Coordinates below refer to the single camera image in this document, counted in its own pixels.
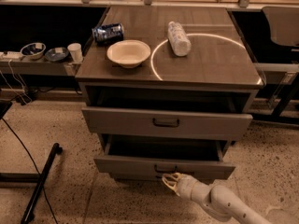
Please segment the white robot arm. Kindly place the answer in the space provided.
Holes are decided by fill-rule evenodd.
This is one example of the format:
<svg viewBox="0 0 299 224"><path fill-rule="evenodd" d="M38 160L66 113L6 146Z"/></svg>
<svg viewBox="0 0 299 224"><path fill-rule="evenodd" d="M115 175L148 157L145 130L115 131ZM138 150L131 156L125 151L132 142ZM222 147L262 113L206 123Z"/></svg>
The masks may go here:
<svg viewBox="0 0 299 224"><path fill-rule="evenodd" d="M197 203L218 221L226 222L233 217L240 224L272 224L225 186L211 187L191 175L181 173L163 174L162 180L177 196Z"/></svg>

